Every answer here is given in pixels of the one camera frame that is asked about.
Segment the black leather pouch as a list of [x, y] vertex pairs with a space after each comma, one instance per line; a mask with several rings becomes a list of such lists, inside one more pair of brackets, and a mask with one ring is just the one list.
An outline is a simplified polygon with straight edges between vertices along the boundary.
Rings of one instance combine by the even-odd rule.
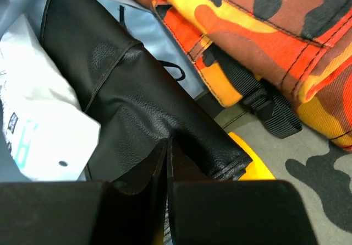
[[115, 181], [167, 138], [210, 178], [244, 175], [251, 157], [98, 1], [47, 0], [40, 42], [101, 126], [89, 181]]

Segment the green yellow camouflage garment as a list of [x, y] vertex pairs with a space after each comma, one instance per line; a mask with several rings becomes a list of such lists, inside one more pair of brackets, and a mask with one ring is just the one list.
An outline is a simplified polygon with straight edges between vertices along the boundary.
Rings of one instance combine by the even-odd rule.
[[216, 107], [211, 116], [241, 137], [275, 178], [297, 188], [319, 244], [351, 244], [351, 154], [306, 126], [278, 139], [239, 105]]

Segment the white wet wipes packet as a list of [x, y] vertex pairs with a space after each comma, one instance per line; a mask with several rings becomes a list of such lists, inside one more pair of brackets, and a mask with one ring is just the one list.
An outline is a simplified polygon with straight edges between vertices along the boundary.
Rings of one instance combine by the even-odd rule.
[[40, 45], [24, 15], [1, 38], [2, 132], [20, 172], [32, 181], [77, 181], [100, 124]]

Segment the orange camouflage garment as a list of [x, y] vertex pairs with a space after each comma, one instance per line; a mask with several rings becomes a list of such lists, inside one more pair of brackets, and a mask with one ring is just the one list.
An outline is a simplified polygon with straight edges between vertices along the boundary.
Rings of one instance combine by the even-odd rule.
[[351, 0], [136, 0], [172, 34], [218, 102], [245, 94], [217, 47], [274, 85], [298, 117], [351, 150]]

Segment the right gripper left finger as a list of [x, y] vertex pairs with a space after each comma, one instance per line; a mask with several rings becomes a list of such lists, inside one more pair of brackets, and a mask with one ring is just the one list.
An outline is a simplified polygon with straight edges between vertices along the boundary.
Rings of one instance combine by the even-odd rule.
[[162, 244], [167, 148], [113, 182], [1, 184], [1, 244]]

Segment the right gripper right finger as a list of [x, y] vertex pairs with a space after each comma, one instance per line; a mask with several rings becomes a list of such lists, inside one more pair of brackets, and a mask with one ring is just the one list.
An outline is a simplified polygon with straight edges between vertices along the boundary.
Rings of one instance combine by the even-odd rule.
[[174, 244], [309, 244], [310, 220], [287, 181], [216, 181], [171, 140], [168, 212]]

